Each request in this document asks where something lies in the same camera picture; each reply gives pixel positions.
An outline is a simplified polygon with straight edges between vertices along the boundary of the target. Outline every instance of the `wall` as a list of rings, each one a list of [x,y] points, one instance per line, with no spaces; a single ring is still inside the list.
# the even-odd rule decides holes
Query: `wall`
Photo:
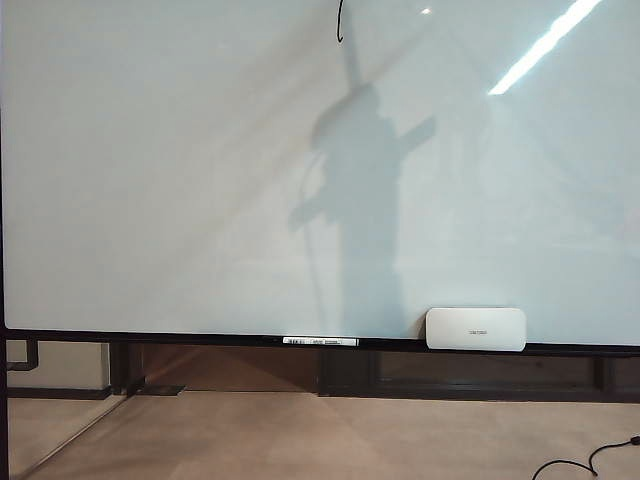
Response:
[[[26,358],[24,342],[7,343],[7,360]],[[9,372],[9,387],[102,390],[109,385],[108,345],[39,342],[38,347],[38,368],[30,372]]]

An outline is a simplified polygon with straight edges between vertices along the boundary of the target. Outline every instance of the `baseboard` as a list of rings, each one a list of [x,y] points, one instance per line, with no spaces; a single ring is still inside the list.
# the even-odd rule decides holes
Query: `baseboard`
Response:
[[[9,387],[9,398],[38,398],[55,400],[104,400],[112,393],[111,386],[102,390],[82,388],[40,388],[40,387]]]

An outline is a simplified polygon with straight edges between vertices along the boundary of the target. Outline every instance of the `metal stand leg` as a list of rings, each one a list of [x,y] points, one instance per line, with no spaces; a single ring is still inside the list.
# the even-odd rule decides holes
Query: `metal stand leg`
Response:
[[[7,341],[0,334],[0,478],[9,478],[9,412],[7,404]]]

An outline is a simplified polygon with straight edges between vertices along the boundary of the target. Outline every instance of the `cable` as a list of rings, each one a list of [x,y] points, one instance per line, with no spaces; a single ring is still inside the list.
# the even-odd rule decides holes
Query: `cable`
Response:
[[[567,463],[569,465],[575,465],[576,467],[584,468],[585,470],[591,472],[594,477],[598,476],[598,472],[596,472],[593,468],[589,468],[588,466],[586,466],[586,465],[584,465],[582,463],[574,462],[572,460],[552,460],[550,462],[545,463],[538,470],[536,470],[536,473],[533,474],[533,477],[531,477],[531,480],[536,480],[536,478],[538,478],[538,475],[540,474],[540,472],[542,470],[544,470],[545,468],[547,468],[547,467],[549,467],[551,465],[555,465],[557,463]]]
[[[596,448],[593,451],[593,453],[591,455],[589,455],[589,465],[585,465],[585,464],[580,463],[580,462],[574,462],[573,460],[552,460],[550,462],[547,462],[544,465],[542,465],[538,470],[536,470],[536,473],[533,474],[533,477],[531,477],[531,480],[536,480],[536,478],[538,478],[538,475],[540,474],[540,472],[542,472],[542,470],[544,470],[545,468],[547,468],[547,467],[549,467],[551,465],[556,465],[558,463],[574,465],[576,467],[583,468],[583,469],[587,470],[588,472],[591,472],[591,474],[594,477],[597,477],[598,476],[598,472],[593,467],[593,458],[598,453],[600,453],[602,450],[606,450],[607,448],[620,448],[620,447],[626,447],[627,445],[640,445],[640,436],[632,437],[630,440],[628,440],[626,442],[623,442],[623,443],[612,443],[611,445],[603,445],[602,447]]]
[[[342,3],[344,0],[340,0],[340,7],[338,7],[338,30],[336,31],[336,36],[338,37],[338,43],[342,43],[344,37],[340,35],[340,23],[342,22]]]
[[[626,447],[627,445],[631,445],[631,440],[629,440],[628,442],[623,442],[623,443],[614,443],[614,444],[611,444],[611,445],[603,445],[600,448],[596,448],[593,451],[593,453],[591,455],[589,455],[589,466],[591,467],[591,470],[594,470],[594,468],[593,468],[593,457],[595,457],[596,454],[600,453],[602,450],[606,450],[607,448]]]

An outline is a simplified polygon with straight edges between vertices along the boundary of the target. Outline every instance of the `barcode label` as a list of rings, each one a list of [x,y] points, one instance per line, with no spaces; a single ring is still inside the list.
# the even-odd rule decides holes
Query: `barcode label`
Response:
[[[324,338],[324,337],[284,337],[282,343],[288,345],[340,345],[357,347],[357,338]]]

